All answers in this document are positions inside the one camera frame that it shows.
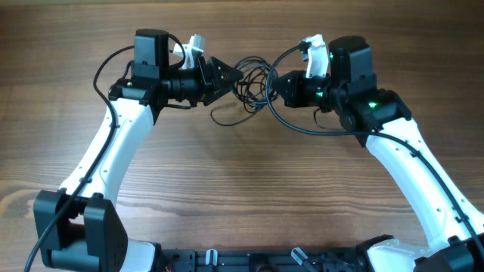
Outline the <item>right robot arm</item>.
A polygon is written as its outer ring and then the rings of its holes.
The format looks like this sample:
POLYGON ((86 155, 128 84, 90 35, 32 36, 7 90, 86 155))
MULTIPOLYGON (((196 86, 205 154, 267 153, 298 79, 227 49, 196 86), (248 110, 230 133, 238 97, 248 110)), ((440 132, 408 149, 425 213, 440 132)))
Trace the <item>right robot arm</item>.
POLYGON ((459 191, 426 145, 411 111, 394 91, 379 88, 371 48, 361 36, 297 46, 307 67, 269 72, 265 96, 287 107, 335 112, 339 135, 353 136, 390 173, 414 210, 426 246, 379 236, 358 246, 369 271, 481 271, 483 215, 459 191))

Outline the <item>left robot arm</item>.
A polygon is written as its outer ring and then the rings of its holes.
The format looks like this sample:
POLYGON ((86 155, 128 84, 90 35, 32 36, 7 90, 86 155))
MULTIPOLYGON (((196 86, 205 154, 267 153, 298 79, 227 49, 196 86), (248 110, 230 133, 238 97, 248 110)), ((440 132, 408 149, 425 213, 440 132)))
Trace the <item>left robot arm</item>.
POLYGON ((209 105, 240 81, 240 70, 173 34, 139 29, 133 59, 101 95, 107 111, 71 175, 55 191, 37 195, 38 241, 31 252, 49 268, 70 271, 171 271, 158 243, 129 239, 116 201, 126 171, 165 108, 209 105))

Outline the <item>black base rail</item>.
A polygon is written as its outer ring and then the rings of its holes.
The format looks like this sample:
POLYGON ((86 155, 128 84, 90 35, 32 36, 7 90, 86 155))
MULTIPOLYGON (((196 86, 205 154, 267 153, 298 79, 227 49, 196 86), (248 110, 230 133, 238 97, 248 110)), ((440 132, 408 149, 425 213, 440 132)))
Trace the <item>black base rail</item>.
POLYGON ((372 271, 368 257, 356 247, 320 250, 219 251, 163 250, 155 263, 160 272, 238 271, 372 271))

